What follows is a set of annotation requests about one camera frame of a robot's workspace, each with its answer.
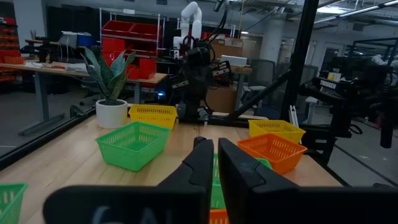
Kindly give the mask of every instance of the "floor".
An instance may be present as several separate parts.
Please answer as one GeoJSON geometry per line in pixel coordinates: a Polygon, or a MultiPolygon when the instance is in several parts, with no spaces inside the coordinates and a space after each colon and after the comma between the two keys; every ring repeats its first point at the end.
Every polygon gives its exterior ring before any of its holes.
{"type": "MultiPolygon", "coordinates": [[[[65,122],[69,119],[70,105],[77,105],[85,93],[86,91],[81,88],[74,88],[66,94],[49,95],[50,114],[65,113],[66,117],[53,126],[29,136],[19,136],[17,132],[37,121],[39,117],[35,108],[35,95],[23,91],[1,94],[0,155],[65,122]]],[[[327,109],[315,110],[313,123],[327,124],[330,120],[331,116],[327,109]]],[[[357,124],[364,133],[354,134],[351,139],[339,138],[328,166],[353,186],[398,183],[398,138],[393,138],[391,149],[384,149],[379,145],[379,130],[359,122],[353,121],[353,123],[357,124]]]]}

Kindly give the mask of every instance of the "yellow basket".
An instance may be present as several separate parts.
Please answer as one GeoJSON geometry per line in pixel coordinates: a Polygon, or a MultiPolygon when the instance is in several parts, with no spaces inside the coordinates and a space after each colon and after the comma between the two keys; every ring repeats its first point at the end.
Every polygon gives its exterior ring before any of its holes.
{"type": "Polygon", "coordinates": [[[174,106],[132,105],[129,115],[131,121],[141,121],[173,129],[177,110],[174,106]]]}
{"type": "Polygon", "coordinates": [[[305,133],[293,124],[278,120],[249,120],[249,131],[250,137],[273,133],[294,143],[299,143],[305,133]]]}

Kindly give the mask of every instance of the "green plastic basket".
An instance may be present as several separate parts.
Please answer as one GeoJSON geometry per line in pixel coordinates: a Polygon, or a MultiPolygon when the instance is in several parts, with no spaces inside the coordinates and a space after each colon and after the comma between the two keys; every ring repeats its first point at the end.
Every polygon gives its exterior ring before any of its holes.
{"type": "Polygon", "coordinates": [[[0,224],[17,224],[27,183],[0,184],[0,224]]]}
{"type": "MultiPolygon", "coordinates": [[[[271,164],[267,159],[256,158],[262,165],[270,168],[271,164]]],[[[223,209],[225,208],[223,189],[221,188],[220,173],[218,172],[218,154],[214,154],[213,159],[213,185],[211,188],[211,208],[223,209]]]]}
{"type": "Polygon", "coordinates": [[[164,151],[170,129],[133,122],[96,139],[105,162],[139,171],[164,151]]]}

